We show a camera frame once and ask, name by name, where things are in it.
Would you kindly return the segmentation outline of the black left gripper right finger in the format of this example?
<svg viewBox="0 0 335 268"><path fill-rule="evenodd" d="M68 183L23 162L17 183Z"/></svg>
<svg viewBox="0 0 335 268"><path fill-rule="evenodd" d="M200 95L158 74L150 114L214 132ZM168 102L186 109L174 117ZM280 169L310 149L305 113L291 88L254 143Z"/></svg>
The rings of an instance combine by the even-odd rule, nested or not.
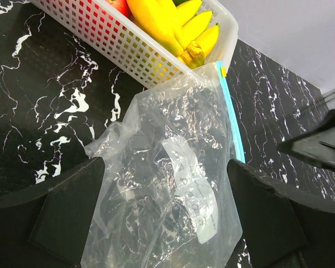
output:
<svg viewBox="0 0 335 268"><path fill-rule="evenodd" d="M335 267L335 202L232 159L228 177L253 267Z"/></svg>

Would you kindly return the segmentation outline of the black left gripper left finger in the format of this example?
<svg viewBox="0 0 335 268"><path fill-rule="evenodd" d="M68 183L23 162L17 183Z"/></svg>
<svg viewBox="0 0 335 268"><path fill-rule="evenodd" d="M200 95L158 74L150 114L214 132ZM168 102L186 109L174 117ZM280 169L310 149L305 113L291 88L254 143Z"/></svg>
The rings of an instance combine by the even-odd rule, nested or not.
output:
<svg viewBox="0 0 335 268"><path fill-rule="evenodd" d="M104 162L0 196L0 267L80 267Z"/></svg>

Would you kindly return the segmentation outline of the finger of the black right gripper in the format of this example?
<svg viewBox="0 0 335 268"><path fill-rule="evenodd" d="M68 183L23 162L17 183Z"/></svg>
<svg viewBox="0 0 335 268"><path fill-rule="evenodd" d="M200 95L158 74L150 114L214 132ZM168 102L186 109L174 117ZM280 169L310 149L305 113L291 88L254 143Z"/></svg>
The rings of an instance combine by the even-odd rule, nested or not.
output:
<svg viewBox="0 0 335 268"><path fill-rule="evenodd" d="M312 131L286 140L277 150L309 165L335 172L335 109Z"/></svg>

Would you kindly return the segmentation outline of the clear zip top bag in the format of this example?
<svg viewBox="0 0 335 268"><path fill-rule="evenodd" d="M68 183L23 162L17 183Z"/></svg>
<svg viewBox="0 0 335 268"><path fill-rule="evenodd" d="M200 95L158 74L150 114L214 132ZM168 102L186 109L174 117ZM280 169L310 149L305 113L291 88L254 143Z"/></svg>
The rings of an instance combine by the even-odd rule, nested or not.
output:
<svg viewBox="0 0 335 268"><path fill-rule="evenodd" d="M227 174L245 159L221 62L136 94L86 145L105 171L82 267L225 267L242 236Z"/></svg>

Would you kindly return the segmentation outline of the yellow banana bunch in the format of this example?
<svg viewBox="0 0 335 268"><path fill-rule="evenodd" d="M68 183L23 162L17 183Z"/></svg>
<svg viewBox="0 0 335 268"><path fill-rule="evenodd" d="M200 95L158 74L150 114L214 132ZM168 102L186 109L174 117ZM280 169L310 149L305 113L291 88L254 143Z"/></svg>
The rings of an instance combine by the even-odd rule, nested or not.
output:
<svg viewBox="0 0 335 268"><path fill-rule="evenodd" d="M205 64L219 39L219 24L202 1L127 1L135 24L190 69Z"/></svg>

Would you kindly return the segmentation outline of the red apple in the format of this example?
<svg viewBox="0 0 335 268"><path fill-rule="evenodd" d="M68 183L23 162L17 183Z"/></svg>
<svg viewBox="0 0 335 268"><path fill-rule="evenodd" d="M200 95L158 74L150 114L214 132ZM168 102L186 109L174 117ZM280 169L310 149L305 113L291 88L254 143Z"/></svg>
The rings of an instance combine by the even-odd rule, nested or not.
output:
<svg viewBox="0 0 335 268"><path fill-rule="evenodd" d="M131 17L131 11L126 0L107 0L107 2L127 18Z"/></svg>

